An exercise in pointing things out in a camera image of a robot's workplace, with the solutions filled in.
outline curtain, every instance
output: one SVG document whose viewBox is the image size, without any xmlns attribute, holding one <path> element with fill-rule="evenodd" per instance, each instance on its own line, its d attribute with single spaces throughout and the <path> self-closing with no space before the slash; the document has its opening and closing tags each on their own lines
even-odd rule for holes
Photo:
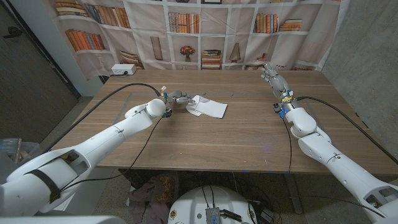
<svg viewBox="0 0 398 224">
<path fill-rule="evenodd" d="M 349 0 L 42 0 L 87 80 L 138 69 L 321 70 Z"/>
</svg>

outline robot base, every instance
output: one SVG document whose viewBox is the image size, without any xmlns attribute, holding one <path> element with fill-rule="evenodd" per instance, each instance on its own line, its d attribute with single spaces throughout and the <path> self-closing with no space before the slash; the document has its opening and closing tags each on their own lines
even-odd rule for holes
<svg viewBox="0 0 398 224">
<path fill-rule="evenodd" d="M 249 216 L 249 202 L 244 197 L 225 187 L 211 187 L 213 188 L 214 203 L 216 208 L 218 207 L 220 210 L 228 210 L 242 217 L 242 222 L 238 222 L 231 218 L 221 218 L 222 224 L 252 224 L 252 220 Z M 209 186 L 203 187 L 203 191 L 201 187 L 198 187 L 185 193 L 179 199 L 177 199 L 170 209 L 168 224 L 207 224 L 205 210 L 208 207 L 206 200 L 209 204 L 209 207 L 213 208 L 213 198 Z M 254 214 L 254 209 L 251 205 L 250 210 L 252 211 L 252 214 Z"/>
</svg>

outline wall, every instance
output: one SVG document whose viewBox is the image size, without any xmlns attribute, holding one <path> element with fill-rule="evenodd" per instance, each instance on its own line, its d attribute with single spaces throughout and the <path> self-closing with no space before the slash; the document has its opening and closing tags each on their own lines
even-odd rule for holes
<svg viewBox="0 0 398 224">
<path fill-rule="evenodd" d="M 397 18 L 398 1 L 351 1 L 322 69 L 395 158 L 398 158 Z"/>
<path fill-rule="evenodd" d="M 98 77 L 86 80 L 42 1 L 10 0 L 10 2 L 79 93 L 82 96 L 94 96 L 103 85 L 101 80 Z"/>
</svg>

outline black cable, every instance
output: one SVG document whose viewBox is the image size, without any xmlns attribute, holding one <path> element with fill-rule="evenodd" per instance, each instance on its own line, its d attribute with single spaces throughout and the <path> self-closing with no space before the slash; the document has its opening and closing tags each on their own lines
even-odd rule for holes
<svg viewBox="0 0 398 224">
<path fill-rule="evenodd" d="M 370 141 L 373 142 L 373 144 L 375 146 L 377 146 L 381 151 L 383 151 L 388 157 L 390 157 L 390 159 L 392 159 L 396 164 L 398 164 L 398 160 L 392 156 L 386 149 L 384 149 L 379 143 L 377 143 L 368 133 L 366 133 L 366 131 L 364 131 L 361 127 L 359 127 L 359 125 L 357 125 L 352 119 L 350 119 L 347 115 L 345 115 L 341 110 L 339 110 L 337 107 L 323 101 L 323 100 L 319 100 L 317 98 L 311 97 L 311 96 L 300 96 L 297 97 L 296 100 L 300 101 L 303 99 L 310 99 L 310 100 L 315 100 L 318 101 L 320 103 L 323 103 L 324 105 L 327 105 L 331 108 L 333 108 L 334 110 L 336 110 L 337 112 L 339 112 L 341 115 L 343 115 L 343 117 L 345 117 L 351 124 L 353 124 L 355 126 L 355 128 L 357 128 L 359 131 L 362 132 L 362 134 L 364 134 Z"/>
<path fill-rule="evenodd" d="M 289 173 L 290 173 L 290 168 L 292 167 L 292 139 L 290 138 L 290 131 L 287 128 L 286 122 L 285 120 L 282 118 L 282 121 L 284 121 L 285 127 L 286 127 L 286 131 L 287 134 L 289 135 L 289 142 L 290 142 L 290 161 L 289 161 Z"/>
<path fill-rule="evenodd" d="M 250 202 L 249 202 L 249 201 L 248 201 L 248 207 L 249 207 L 249 216 L 250 216 L 250 219 L 251 219 L 251 221 L 253 222 L 253 224 L 256 224 L 256 222 L 254 221 L 253 217 L 251 216 L 251 212 L 250 212 Z"/>
<path fill-rule="evenodd" d="M 377 212 L 377 211 L 375 211 L 375 210 L 373 210 L 373 209 L 371 209 L 371 208 L 369 208 L 369 207 L 367 207 L 365 205 L 361 205 L 360 203 L 356 203 L 356 202 L 352 202 L 352 201 L 347 201 L 347 200 L 338 199 L 338 198 L 325 197 L 325 196 L 317 196 L 317 195 L 297 195 L 297 196 L 292 196 L 290 198 L 294 198 L 294 197 L 300 197 L 300 198 L 302 198 L 302 197 L 317 197 L 317 198 L 326 198 L 326 199 L 332 199 L 332 200 L 339 200 L 341 202 L 347 202 L 347 203 L 351 203 L 353 205 L 357 205 L 357 206 L 363 207 L 365 209 L 368 209 L 369 211 L 372 211 L 372 212 L 378 214 L 380 217 L 385 218 L 385 216 L 380 214 L 379 212 Z"/>
<path fill-rule="evenodd" d="M 93 112 L 93 110 L 95 110 L 100 104 L 102 104 L 106 99 L 108 99 L 110 96 L 114 95 L 115 93 L 119 92 L 120 90 L 124 89 L 125 87 L 129 87 L 132 85 L 142 85 L 142 86 L 148 86 L 149 88 L 153 89 L 156 93 L 157 96 L 160 96 L 159 91 L 157 91 L 153 86 L 145 84 L 145 83 L 130 83 L 127 85 L 124 85 L 120 88 L 118 88 L 117 90 L 113 91 L 112 93 L 108 94 L 107 96 L 105 96 L 102 100 L 100 100 L 97 104 L 95 104 L 95 106 L 92 107 L 92 109 L 90 109 L 87 113 L 85 113 L 79 120 L 77 120 L 76 122 L 74 122 L 73 125 L 71 125 L 66 131 L 64 131 L 56 140 L 54 140 L 53 143 L 51 143 L 51 145 L 49 147 L 47 147 L 42 154 L 48 152 L 49 150 L 51 150 L 51 148 L 54 147 L 54 145 L 56 145 L 56 143 L 58 143 L 65 135 L 67 135 L 70 130 L 72 130 L 76 125 L 78 125 L 83 119 L 85 119 L 91 112 Z"/>
<path fill-rule="evenodd" d="M 211 197 L 213 198 L 213 208 L 216 207 L 215 203 L 214 203 L 214 192 L 213 192 L 213 188 L 211 187 L 211 185 L 209 184 L 210 189 L 211 189 Z"/>
<path fill-rule="evenodd" d="M 136 159 L 132 162 L 131 166 L 130 166 L 127 170 L 125 170 L 123 173 L 121 173 L 121 174 L 119 174 L 119 175 L 116 175 L 116 176 L 114 176 L 114 177 L 81 180 L 81 181 L 78 181 L 78 182 L 73 183 L 73 184 L 71 184 L 71 185 L 66 185 L 66 186 L 64 186 L 63 188 L 61 188 L 61 192 L 63 192 L 64 190 L 66 190 L 66 189 L 68 189 L 68 188 L 70 188 L 70 187 L 73 187 L 73 186 L 76 185 L 76 184 L 80 184 L 80 183 L 82 183 L 82 182 L 86 182 L 86 181 L 97 181 L 97 180 L 110 180 L 110 179 L 113 179 L 113 178 L 120 177 L 121 175 L 124 175 L 124 174 L 125 174 L 127 171 L 129 171 L 129 170 L 132 168 L 132 166 L 136 163 L 138 157 L 141 155 L 141 153 L 143 152 L 143 150 L 144 150 L 145 147 L 147 146 L 147 144 L 148 144 L 148 142 L 149 142 L 149 139 L 150 139 L 150 137 L 152 136 L 152 133 L 154 132 L 154 130 L 155 130 L 157 124 L 159 124 L 159 121 L 160 121 L 161 119 L 162 119 L 162 118 L 160 118 L 160 119 L 157 121 L 157 123 L 155 124 L 154 128 L 153 128 L 152 131 L 150 132 L 147 142 L 145 142 L 144 147 L 142 147 L 142 149 L 141 149 L 141 151 L 139 152 L 139 154 L 138 154 L 138 156 L 136 157 Z"/>
<path fill-rule="evenodd" d="M 203 190 L 203 185 L 201 186 L 201 191 L 203 192 L 203 196 L 205 198 L 206 204 L 207 204 L 207 208 L 210 208 L 209 203 L 207 203 L 207 199 L 206 199 L 206 195 L 205 195 L 205 190 Z"/>
</svg>

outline table leg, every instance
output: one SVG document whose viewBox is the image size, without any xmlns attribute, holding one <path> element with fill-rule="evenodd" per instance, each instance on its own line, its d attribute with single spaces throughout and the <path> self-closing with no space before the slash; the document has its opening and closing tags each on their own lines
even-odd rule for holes
<svg viewBox="0 0 398 224">
<path fill-rule="evenodd" d="M 285 174 L 284 176 L 287 184 L 287 189 L 289 190 L 289 196 L 292 199 L 293 210 L 296 214 L 300 215 L 303 213 L 301 200 L 299 197 L 294 197 L 299 195 L 299 191 L 297 190 L 296 180 L 294 179 L 293 174 Z"/>
</svg>

